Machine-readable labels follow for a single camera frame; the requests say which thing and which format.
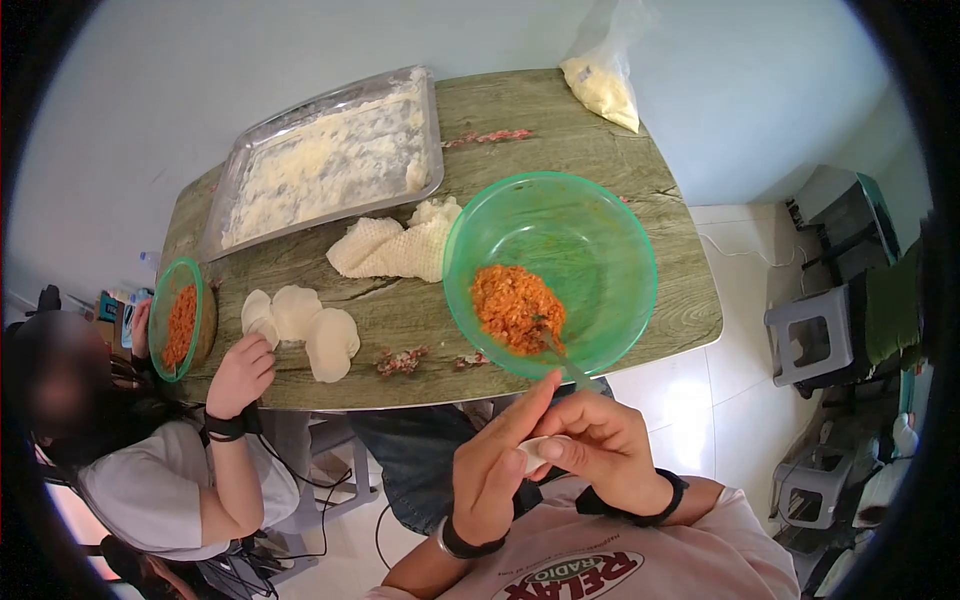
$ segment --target metal tray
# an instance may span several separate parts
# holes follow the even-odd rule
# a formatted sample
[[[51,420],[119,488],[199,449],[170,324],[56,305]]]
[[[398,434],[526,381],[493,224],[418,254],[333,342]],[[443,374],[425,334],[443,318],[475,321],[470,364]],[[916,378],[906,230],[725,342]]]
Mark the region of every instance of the metal tray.
[[[283,139],[288,139],[291,132],[296,132],[300,128],[314,123],[322,116],[346,112],[361,107],[365,103],[386,98],[392,91],[405,84],[409,85],[417,69],[422,69],[425,72],[417,100],[424,119],[422,124],[423,165],[426,168],[426,181],[421,190],[332,211],[316,218],[264,232],[256,237],[224,248],[224,235],[230,227],[232,210],[241,199],[245,178],[253,168],[258,152],[269,150],[272,141],[274,145],[278,146],[282,142],[276,141],[277,138],[286,136]],[[213,196],[213,205],[210,207],[210,213],[206,219],[204,237],[200,245],[200,258],[202,261],[209,262],[293,231],[312,228],[322,223],[329,223],[379,208],[423,200],[435,192],[444,179],[444,158],[440,144],[440,124],[437,121],[433,74],[421,65],[412,65],[396,71],[374,75],[288,108],[249,128],[233,143],[233,148],[230,150],[227,162],[224,165],[224,171],[220,176],[220,182],[217,184]]]

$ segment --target white floor tile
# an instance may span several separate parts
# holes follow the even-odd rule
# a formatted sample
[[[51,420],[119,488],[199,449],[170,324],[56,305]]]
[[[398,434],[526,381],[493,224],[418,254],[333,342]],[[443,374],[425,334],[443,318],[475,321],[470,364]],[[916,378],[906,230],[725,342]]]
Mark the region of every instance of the white floor tile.
[[[282,600],[315,598],[359,598],[369,589],[380,585],[387,568],[376,554],[373,534],[380,512],[387,506],[381,493],[367,505],[350,511],[326,524],[329,550],[317,566],[285,582],[278,591]],[[380,525],[380,549],[390,565],[396,564],[417,546],[423,536],[403,528],[390,510]],[[324,549],[323,532],[315,528],[303,535],[307,550]]]
[[[773,376],[763,313],[802,295],[804,255],[799,250],[794,253],[794,246],[800,245],[811,257],[818,251],[810,234],[794,230],[785,209],[778,209],[773,219],[714,223],[698,226],[697,230],[727,254],[757,251],[763,256],[725,256],[701,238],[724,318],[720,339],[705,348],[710,391],[713,403],[718,404]],[[789,266],[771,267],[764,258],[775,265]],[[804,276],[807,292],[822,289],[819,271],[817,268]]]
[[[714,476],[713,411],[688,410],[650,434],[654,465],[678,475]]]
[[[709,409],[710,376],[703,348],[608,375],[616,399],[643,413],[654,431],[691,410]]]
[[[816,396],[803,399],[792,386],[778,388],[766,379],[713,407],[716,479],[741,488],[770,533],[780,528],[767,522],[774,469],[816,408]]]

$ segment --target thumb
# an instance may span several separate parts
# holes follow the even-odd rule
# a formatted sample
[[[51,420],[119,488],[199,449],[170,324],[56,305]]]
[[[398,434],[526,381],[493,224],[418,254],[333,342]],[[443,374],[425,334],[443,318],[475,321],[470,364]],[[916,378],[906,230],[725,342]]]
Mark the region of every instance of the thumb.
[[[589,482],[613,476],[623,459],[615,452],[567,438],[549,438],[537,445],[537,453],[551,465],[580,475]]]
[[[474,510],[483,510],[484,507],[492,508],[497,502],[505,499],[509,502],[520,487],[520,482],[523,481],[523,471],[526,467],[526,453],[513,448],[504,450],[487,473],[483,490],[480,491],[480,496],[473,505]]]

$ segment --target bag of flour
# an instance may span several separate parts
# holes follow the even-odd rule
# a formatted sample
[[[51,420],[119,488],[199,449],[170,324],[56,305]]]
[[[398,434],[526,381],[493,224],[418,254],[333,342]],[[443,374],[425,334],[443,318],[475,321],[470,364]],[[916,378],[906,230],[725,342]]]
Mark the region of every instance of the bag of flour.
[[[610,29],[603,41],[560,63],[566,84],[577,100],[634,133],[639,130],[640,119],[636,114],[634,87],[630,84],[627,48],[639,40],[654,20],[653,11],[643,0],[620,0],[613,9]]]

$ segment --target green plastic bowl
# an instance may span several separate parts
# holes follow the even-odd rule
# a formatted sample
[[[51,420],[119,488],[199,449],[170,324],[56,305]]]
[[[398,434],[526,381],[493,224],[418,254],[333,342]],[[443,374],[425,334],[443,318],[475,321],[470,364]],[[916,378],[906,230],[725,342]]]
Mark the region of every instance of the green plastic bowl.
[[[183,362],[171,369],[163,364],[163,349],[167,346],[167,324],[170,311],[180,290],[190,285],[197,286],[197,314],[193,321],[193,337],[190,349]],[[173,261],[156,284],[154,302],[150,306],[150,321],[147,325],[147,342],[150,357],[157,374],[164,381],[178,381],[193,367],[199,367],[213,349],[217,333],[217,302],[213,291],[200,275],[200,268],[192,258],[181,256]]]
[[[477,269],[520,266],[543,278],[566,308],[561,339],[587,373],[609,367],[650,321],[657,265],[643,227],[614,194],[566,173],[524,173],[477,194],[444,248],[444,293],[467,339],[494,363],[543,378],[560,361],[549,350],[511,353],[480,329],[470,285]]]

